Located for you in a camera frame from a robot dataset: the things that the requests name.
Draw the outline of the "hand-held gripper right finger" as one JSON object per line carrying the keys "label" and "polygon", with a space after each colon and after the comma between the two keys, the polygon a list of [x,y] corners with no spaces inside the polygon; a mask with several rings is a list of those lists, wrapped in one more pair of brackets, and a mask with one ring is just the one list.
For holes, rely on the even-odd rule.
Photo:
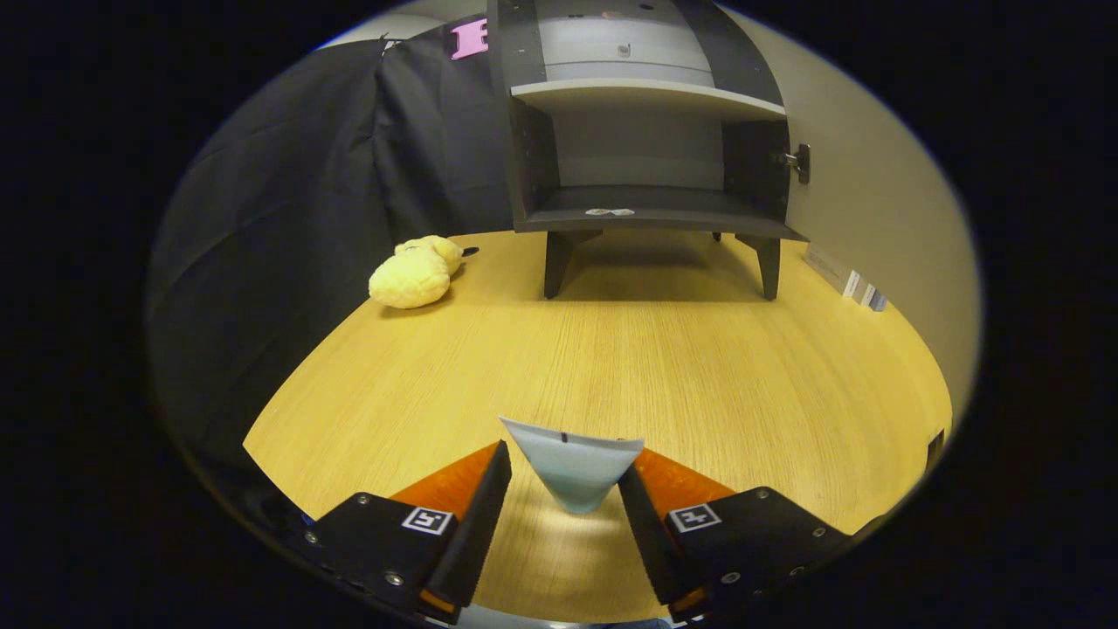
{"label": "hand-held gripper right finger", "polygon": [[779,490],[735,490],[646,447],[618,482],[659,604],[675,621],[738,619],[854,546]]}

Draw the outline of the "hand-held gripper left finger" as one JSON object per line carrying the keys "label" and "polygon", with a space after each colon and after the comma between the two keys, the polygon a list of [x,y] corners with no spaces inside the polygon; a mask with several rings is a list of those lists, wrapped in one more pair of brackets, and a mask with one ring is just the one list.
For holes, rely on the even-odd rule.
{"label": "hand-held gripper left finger", "polygon": [[503,439],[388,497],[358,490],[302,532],[302,557],[389,612],[458,625],[511,482]]}

